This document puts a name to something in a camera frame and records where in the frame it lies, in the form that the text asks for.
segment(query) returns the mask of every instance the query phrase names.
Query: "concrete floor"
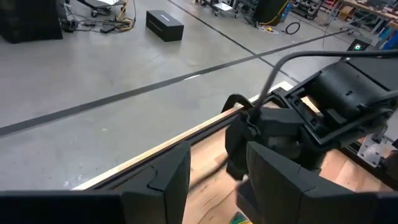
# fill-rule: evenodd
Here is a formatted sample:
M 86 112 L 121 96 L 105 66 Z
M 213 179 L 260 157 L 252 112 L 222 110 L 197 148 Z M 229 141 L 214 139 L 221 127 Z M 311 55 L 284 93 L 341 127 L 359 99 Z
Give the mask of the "concrete floor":
M 230 94 L 258 94 L 283 55 L 323 49 L 321 39 L 311 41 L 324 35 L 323 27 L 308 21 L 295 35 L 269 34 L 242 17 L 215 17 L 193 0 L 172 1 L 136 0 L 136 26 L 123 34 L 75 32 L 63 40 L 17 45 L 0 40 L 0 52 L 7 52 L 0 54 L 0 127 L 164 84 L 0 137 L 1 190 L 71 189 L 217 115 Z M 90 15 L 72 4 L 77 13 Z M 165 43 L 146 29 L 151 9 L 165 10 L 185 25 L 181 42 Z M 127 15 L 133 16 L 131 8 Z M 350 39 L 327 37 L 324 48 L 345 50 Z M 275 82 L 295 85 L 335 60 L 291 61 Z M 192 75 L 201 76 L 183 80 Z

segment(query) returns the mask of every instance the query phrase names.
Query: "gray floor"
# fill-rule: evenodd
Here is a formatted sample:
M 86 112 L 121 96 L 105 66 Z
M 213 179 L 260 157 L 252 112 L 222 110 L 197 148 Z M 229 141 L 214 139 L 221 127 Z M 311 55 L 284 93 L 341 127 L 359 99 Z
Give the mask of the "gray floor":
M 130 32 L 76 32 L 65 34 L 64 40 L 18 45 L 0 40 L 0 52 L 6 52 L 0 54 L 0 126 L 202 71 L 199 77 L 1 137 L 0 189 L 71 189 L 218 114 L 230 94 L 258 94 L 270 64 L 283 55 L 345 50 L 352 38 L 328 37 L 324 44 L 316 40 L 207 72 L 325 32 L 303 22 L 295 35 L 269 34 L 250 27 L 242 17 L 214 17 L 193 0 L 173 1 L 202 21 L 166 0 L 137 0 L 137 24 Z M 77 2 L 72 4 L 79 14 L 89 15 Z M 146 29 L 150 9 L 165 10 L 185 24 L 183 40 L 165 43 Z M 278 29 L 291 21 L 297 19 L 289 16 Z M 302 81 L 335 60 L 300 58 L 282 70 Z M 296 84 L 283 74 L 275 82 L 282 80 Z

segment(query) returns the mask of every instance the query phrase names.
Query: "green light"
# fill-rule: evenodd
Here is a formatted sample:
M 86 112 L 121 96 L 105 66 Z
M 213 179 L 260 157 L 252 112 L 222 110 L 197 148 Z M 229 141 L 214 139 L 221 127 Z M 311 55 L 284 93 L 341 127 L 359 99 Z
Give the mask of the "green light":
M 359 44 L 355 45 L 354 47 L 355 50 L 361 50 L 361 46 Z

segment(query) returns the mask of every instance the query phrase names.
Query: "white label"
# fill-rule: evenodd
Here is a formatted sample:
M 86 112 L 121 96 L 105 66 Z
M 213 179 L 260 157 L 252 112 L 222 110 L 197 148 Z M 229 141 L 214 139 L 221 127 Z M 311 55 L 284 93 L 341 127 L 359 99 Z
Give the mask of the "white label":
M 162 15 L 160 15 L 160 16 L 162 16 L 163 18 L 165 18 L 167 21 L 170 21 L 168 18 L 166 18 L 163 14 Z

